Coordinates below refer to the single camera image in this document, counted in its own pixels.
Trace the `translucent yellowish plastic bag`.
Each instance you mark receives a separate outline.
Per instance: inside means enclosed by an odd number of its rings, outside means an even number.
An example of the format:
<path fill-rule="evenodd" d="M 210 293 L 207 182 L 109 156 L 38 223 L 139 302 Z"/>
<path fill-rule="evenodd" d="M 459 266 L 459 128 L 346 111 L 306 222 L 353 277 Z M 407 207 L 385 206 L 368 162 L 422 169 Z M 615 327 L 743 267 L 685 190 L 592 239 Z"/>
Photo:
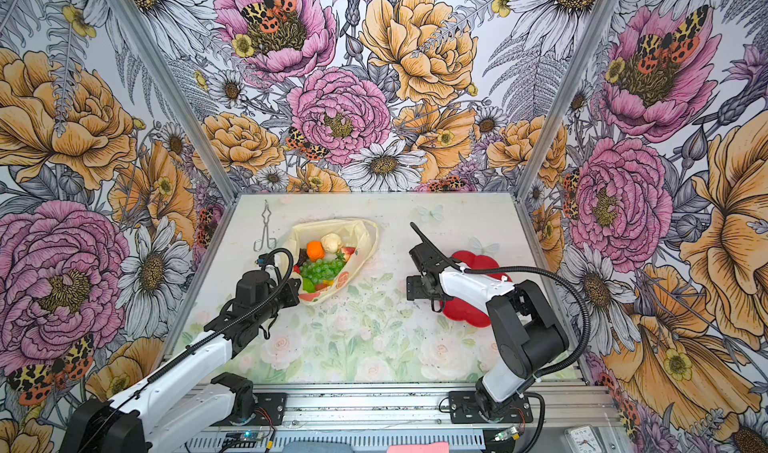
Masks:
<path fill-rule="evenodd" d="M 301 277 L 296 260 L 301 248 L 305 249 L 311 241 L 320 241 L 328 233 L 339 234 L 344 246 L 337 254 L 325 253 L 323 259 L 342 257 L 346 261 L 346 266 L 330 285 L 318 284 L 313 287 Z M 347 218 L 297 224 L 280 239 L 277 245 L 291 252 L 294 265 L 289 269 L 290 276 L 300 281 L 299 300 L 310 304 L 323 302 L 346 289 L 365 263 L 373 257 L 379 239 L 379 227 L 373 221 Z"/>

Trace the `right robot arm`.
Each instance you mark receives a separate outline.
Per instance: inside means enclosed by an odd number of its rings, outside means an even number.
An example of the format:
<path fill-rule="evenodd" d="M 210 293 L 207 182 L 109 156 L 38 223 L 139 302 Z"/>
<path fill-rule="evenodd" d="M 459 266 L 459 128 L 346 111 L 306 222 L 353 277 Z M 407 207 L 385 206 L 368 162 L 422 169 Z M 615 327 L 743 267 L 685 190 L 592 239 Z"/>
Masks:
<path fill-rule="evenodd" d="M 539 285 L 501 278 L 530 273 L 556 280 L 554 274 L 531 266 L 472 269 L 445 255 L 415 223 L 410 227 L 421 242 L 409 251 L 418 273 L 406 279 L 407 299 L 428 300 L 436 313 L 461 300 L 490 320 L 500 361 L 476 383 L 474 403 L 484 419 L 501 420 L 539 378 L 578 359 L 583 347 L 570 350 L 569 336 Z"/>

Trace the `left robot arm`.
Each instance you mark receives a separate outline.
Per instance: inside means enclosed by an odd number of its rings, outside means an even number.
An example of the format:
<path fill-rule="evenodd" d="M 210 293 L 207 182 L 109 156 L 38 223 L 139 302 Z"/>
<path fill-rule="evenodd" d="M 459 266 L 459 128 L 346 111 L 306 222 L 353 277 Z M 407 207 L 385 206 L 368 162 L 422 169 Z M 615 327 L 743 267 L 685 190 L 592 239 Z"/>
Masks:
<path fill-rule="evenodd" d="M 249 422 L 257 411 L 252 382 L 217 370 L 267 334 L 280 310 L 298 305 L 300 287 L 291 276 L 244 273 L 234 298 L 183 351 L 110 399 L 78 407 L 61 451 L 172 452 L 218 422 Z"/>

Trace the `dark purple fake mangosteen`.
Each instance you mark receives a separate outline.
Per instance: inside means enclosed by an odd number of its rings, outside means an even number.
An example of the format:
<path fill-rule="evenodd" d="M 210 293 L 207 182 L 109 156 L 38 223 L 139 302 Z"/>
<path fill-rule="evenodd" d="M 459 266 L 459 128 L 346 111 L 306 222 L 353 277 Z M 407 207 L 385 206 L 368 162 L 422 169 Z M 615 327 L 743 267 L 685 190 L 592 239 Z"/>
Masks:
<path fill-rule="evenodd" d="M 296 265 L 298 267 L 301 267 L 304 263 L 306 263 L 309 260 L 309 256 L 307 251 L 304 248 L 301 248 L 299 250 L 299 254 L 296 260 Z"/>

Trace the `green fake grapes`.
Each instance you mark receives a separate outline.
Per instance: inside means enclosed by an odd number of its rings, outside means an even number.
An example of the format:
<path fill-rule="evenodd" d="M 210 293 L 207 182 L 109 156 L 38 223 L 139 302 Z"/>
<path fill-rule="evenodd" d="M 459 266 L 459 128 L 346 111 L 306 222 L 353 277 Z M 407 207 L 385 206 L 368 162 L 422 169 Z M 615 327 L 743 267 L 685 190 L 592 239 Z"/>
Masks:
<path fill-rule="evenodd" d="M 299 267 L 299 273 L 306 283 L 316 287 L 318 284 L 330 285 L 346 266 L 342 257 L 305 261 Z"/>

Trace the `orange fake fruit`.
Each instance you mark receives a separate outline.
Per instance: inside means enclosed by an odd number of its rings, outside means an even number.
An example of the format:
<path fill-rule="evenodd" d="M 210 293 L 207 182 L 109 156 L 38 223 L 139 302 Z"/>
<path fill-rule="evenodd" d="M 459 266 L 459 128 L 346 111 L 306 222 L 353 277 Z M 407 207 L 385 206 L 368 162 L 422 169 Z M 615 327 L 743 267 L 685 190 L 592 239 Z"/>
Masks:
<path fill-rule="evenodd" d="M 312 262 L 319 261 L 325 257 L 325 249 L 319 240 L 309 242 L 305 250 L 308 259 Z"/>

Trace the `cream fake garlic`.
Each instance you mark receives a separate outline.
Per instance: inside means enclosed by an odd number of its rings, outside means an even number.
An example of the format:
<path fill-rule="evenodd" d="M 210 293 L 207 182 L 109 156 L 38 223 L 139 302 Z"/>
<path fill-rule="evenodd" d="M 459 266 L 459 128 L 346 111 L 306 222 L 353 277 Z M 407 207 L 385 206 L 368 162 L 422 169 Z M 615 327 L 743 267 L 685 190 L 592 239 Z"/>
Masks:
<path fill-rule="evenodd" d="M 328 233 L 320 240 L 326 254 L 337 254 L 344 246 L 342 237 L 337 233 Z"/>

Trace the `red flower-shaped bowl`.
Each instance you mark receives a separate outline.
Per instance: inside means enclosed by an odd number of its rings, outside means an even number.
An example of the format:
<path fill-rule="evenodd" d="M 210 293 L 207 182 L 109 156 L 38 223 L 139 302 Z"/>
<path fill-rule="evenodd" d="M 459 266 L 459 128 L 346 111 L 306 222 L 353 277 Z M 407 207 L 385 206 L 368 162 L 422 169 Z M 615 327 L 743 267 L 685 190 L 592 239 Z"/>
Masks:
<path fill-rule="evenodd" d="M 443 314 L 450 320 L 466 322 L 477 328 L 491 325 L 486 303 L 494 296 L 504 295 L 514 288 L 505 274 L 469 274 L 472 268 L 494 269 L 499 264 L 491 257 L 459 250 L 451 258 L 459 263 L 459 269 L 446 268 L 440 274 L 440 286 L 449 296 Z"/>

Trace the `metal tongs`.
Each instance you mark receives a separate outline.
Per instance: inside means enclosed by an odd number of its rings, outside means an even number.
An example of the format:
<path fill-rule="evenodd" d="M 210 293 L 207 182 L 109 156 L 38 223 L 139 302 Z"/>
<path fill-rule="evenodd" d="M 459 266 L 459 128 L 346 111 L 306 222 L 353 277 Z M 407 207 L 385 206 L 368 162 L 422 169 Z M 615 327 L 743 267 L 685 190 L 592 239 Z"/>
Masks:
<path fill-rule="evenodd" d="M 268 200 L 264 201 L 263 210 L 261 212 L 262 218 L 262 230 L 261 236 L 254 241 L 253 250 L 255 252 L 262 252 L 265 250 L 271 250 L 277 246 L 277 239 L 272 235 L 270 228 L 270 219 L 272 211 Z"/>

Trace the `small circuit board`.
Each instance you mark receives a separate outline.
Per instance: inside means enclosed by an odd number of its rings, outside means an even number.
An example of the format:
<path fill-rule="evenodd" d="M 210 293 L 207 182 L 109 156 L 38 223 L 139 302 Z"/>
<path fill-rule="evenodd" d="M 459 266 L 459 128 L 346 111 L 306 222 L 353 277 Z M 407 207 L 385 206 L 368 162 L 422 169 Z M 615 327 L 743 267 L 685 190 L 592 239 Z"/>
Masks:
<path fill-rule="evenodd" d="M 231 449 L 257 447 L 257 446 L 263 446 L 265 452 L 270 452 L 274 446 L 275 437 L 276 437 L 275 432 L 262 435 L 261 437 L 252 435 L 252 434 L 243 434 L 238 438 L 226 439 L 223 442 L 221 448 L 218 450 L 218 452 L 224 453 Z"/>

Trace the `pink cloth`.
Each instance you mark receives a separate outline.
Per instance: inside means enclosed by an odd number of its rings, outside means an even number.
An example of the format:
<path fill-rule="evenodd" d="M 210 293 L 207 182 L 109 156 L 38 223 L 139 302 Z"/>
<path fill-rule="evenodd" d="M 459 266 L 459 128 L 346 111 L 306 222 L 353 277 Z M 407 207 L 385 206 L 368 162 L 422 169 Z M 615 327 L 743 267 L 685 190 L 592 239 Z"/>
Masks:
<path fill-rule="evenodd" d="M 450 445 L 447 442 L 435 442 L 429 444 L 405 444 L 393 445 L 387 453 L 449 453 Z"/>

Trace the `white clock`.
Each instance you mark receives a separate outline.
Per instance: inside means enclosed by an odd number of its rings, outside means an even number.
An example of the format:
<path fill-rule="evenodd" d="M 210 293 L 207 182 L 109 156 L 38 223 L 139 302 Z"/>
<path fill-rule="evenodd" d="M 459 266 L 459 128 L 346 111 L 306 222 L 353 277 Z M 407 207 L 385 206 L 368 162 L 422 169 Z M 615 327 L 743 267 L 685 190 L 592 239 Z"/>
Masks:
<path fill-rule="evenodd" d="M 592 426 L 576 426 L 565 431 L 565 438 L 573 453 L 603 453 L 603 446 Z"/>

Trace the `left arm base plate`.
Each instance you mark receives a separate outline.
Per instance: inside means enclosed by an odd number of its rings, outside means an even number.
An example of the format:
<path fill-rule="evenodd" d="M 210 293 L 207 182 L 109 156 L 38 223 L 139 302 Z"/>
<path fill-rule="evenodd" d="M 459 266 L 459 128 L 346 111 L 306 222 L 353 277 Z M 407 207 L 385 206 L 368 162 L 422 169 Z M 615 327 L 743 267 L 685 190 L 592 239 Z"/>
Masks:
<path fill-rule="evenodd" d="M 282 392 L 252 392 L 235 402 L 231 422 L 244 426 L 281 426 L 288 395 Z"/>

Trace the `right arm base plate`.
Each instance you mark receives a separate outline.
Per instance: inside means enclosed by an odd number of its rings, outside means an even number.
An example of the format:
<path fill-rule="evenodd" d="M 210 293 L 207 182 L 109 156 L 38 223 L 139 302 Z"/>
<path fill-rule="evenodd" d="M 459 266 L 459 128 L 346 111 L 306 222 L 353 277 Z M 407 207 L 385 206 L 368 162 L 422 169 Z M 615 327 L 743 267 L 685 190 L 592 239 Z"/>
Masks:
<path fill-rule="evenodd" d="M 533 422 L 533 412 L 526 396 L 513 393 L 503 402 L 495 402 L 479 392 L 450 391 L 448 414 L 452 424 L 529 424 Z"/>

